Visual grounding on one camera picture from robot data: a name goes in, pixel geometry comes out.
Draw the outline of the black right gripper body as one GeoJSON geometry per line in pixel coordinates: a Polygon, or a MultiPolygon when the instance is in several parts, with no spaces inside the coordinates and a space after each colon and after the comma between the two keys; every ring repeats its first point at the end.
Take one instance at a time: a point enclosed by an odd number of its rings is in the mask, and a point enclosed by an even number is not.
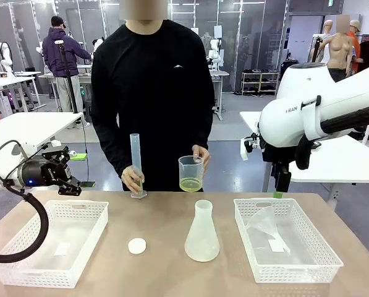
{"type": "Polygon", "coordinates": [[[282,165],[289,172],[289,164],[295,160],[296,146],[274,147],[266,143],[263,147],[263,161],[270,164],[270,172],[273,174],[275,164],[282,165]]]}

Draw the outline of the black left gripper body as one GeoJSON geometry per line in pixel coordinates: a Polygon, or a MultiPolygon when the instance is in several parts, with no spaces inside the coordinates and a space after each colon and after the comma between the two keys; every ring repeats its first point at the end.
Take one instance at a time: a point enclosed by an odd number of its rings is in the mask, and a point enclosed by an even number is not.
{"type": "Polygon", "coordinates": [[[21,182],[27,187],[60,186],[69,182],[72,175],[66,163],[60,160],[47,160],[36,156],[26,161],[20,168],[21,182]]]}

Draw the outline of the person's right hand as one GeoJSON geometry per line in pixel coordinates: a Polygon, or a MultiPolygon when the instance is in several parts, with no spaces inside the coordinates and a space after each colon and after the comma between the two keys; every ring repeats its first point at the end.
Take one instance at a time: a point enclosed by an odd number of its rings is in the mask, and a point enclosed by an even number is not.
{"type": "Polygon", "coordinates": [[[121,181],[131,193],[139,194],[142,191],[141,184],[145,181],[145,177],[141,171],[131,165],[123,170],[121,181]]]}

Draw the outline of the person's left hand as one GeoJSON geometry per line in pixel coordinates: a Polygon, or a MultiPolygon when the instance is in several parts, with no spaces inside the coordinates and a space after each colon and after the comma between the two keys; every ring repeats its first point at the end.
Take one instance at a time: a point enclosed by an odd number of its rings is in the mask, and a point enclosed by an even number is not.
{"type": "Polygon", "coordinates": [[[207,171],[211,155],[210,155],[209,151],[206,148],[204,148],[202,146],[199,146],[199,145],[194,145],[192,147],[192,152],[193,152],[193,158],[195,160],[196,159],[202,159],[202,162],[203,162],[203,176],[204,176],[206,171],[207,171]]]}

